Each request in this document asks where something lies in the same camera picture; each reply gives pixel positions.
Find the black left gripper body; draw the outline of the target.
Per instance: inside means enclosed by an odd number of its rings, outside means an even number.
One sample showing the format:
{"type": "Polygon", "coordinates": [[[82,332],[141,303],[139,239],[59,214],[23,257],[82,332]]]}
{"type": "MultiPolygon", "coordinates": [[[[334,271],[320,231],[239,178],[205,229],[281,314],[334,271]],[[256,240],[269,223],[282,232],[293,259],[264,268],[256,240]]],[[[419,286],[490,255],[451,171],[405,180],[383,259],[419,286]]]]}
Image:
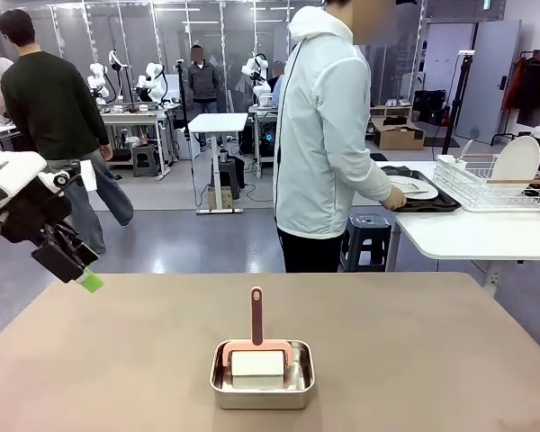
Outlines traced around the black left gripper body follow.
{"type": "Polygon", "coordinates": [[[46,240],[65,237],[75,245],[77,232],[66,222],[70,201],[52,192],[39,178],[27,184],[4,208],[8,217],[2,236],[11,243],[30,241],[41,246],[46,240]]]}

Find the person's right hand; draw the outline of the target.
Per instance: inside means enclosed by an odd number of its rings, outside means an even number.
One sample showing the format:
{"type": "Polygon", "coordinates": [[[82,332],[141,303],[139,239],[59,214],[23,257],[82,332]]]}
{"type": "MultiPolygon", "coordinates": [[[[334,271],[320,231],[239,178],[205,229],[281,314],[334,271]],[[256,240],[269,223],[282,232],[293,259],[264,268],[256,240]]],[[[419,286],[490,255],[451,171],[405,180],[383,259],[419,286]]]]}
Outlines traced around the person's right hand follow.
{"type": "Polygon", "coordinates": [[[407,198],[403,191],[394,185],[391,187],[390,195],[382,202],[382,206],[386,210],[395,211],[403,207],[407,202],[407,198]]]}

